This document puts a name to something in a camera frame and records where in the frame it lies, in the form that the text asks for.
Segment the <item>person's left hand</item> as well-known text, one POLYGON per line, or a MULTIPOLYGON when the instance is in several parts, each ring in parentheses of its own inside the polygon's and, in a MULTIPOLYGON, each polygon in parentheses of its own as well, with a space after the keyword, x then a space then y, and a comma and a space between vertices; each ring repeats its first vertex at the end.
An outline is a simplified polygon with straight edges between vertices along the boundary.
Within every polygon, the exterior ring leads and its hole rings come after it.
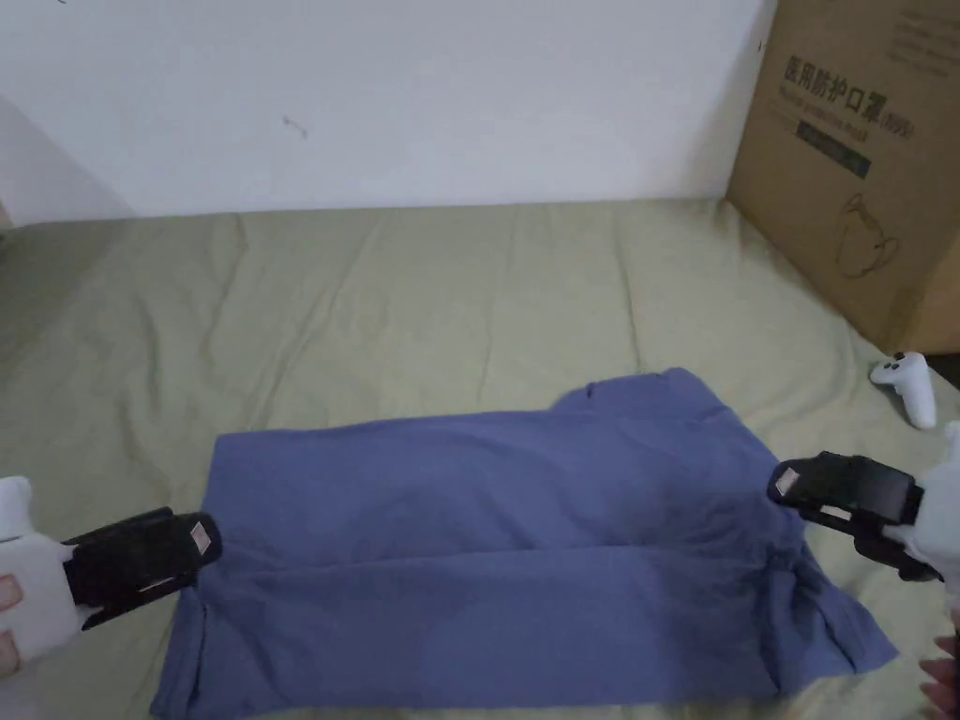
POLYGON ((12 575, 1 576, 1 678, 21 669, 21 652, 17 648, 9 612, 23 600, 21 586, 12 575))

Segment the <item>person's right hand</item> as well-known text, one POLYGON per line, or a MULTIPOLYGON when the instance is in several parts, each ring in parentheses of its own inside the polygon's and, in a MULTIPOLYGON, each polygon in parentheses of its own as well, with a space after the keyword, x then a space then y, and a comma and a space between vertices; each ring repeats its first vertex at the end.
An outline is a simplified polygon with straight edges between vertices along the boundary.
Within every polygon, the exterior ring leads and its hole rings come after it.
POLYGON ((924 674, 920 685, 927 707, 926 719, 959 718, 959 633, 935 640, 941 656, 921 659, 919 668, 924 674))

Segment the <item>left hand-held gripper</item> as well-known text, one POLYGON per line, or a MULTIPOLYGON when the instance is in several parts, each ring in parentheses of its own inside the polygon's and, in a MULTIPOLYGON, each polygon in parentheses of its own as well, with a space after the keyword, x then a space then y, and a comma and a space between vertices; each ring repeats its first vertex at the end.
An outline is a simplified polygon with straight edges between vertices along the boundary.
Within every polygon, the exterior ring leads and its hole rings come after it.
POLYGON ((9 612, 21 664, 64 646, 81 629, 194 586, 222 556, 221 532, 204 512, 159 508, 64 546, 35 530, 31 501, 27 478, 1 480, 1 576, 14 576, 22 590, 21 603, 9 612), (75 602, 102 605, 83 622, 75 602))

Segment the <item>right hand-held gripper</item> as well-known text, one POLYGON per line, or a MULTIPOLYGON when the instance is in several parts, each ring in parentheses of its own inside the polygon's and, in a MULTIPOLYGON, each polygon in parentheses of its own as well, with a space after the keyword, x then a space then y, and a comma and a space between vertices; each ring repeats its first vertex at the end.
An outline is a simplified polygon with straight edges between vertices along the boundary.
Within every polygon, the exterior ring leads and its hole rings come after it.
POLYGON ((875 459, 824 451, 777 465, 768 498, 848 535, 858 555, 895 570, 905 582, 943 581, 946 598, 957 600, 959 423, 948 424, 945 436, 944 458, 922 475, 921 485, 875 459), (885 525, 911 524, 906 546, 883 533, 885 525))

